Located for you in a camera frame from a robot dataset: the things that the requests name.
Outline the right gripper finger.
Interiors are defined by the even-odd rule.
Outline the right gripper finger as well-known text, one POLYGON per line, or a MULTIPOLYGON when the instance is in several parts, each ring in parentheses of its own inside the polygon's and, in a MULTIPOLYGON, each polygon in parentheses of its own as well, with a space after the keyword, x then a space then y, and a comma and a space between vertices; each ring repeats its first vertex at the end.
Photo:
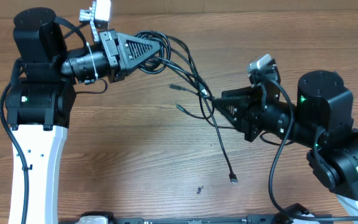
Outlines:
POLYGON ((221 93, 221 98, 260 98, 262 90, 257 87, 244 87, 235 90, 227 90, 221 93))
POLYGON ((252 100, 249 96, 234 96, 214 98, 213 106, 241 133, 250 134, 252 123, 249 118, 249 108, 252 100))

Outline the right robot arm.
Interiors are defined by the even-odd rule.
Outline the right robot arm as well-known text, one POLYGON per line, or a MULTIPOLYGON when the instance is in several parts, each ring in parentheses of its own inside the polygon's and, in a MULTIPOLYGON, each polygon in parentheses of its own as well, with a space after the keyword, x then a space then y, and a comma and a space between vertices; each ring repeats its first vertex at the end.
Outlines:
POLYGON ((358 223, 358 129, 343 79, 336 72, 308 72, 292 103, 274 61, 251 63, 248 77, 249 87, 224 91, 213 106, 246 141, 267 132, 308 147, 313 174, 346 209, 344 221, 358 223))

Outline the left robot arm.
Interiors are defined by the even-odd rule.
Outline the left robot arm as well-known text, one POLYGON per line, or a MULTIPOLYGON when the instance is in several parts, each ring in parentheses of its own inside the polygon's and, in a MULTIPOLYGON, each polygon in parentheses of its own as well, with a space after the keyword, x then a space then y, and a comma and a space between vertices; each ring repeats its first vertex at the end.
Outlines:
POLYGON ((92 44, 68 50, 62 28, 80 28, 52 9, 35 7, 14 18, 20 56, 0 99, 0 118, 12 141, 10 223, 56 223, 60 159, 70 125, 75 85, 125 79, 159 52, 157 42, 109 29, 92 44))

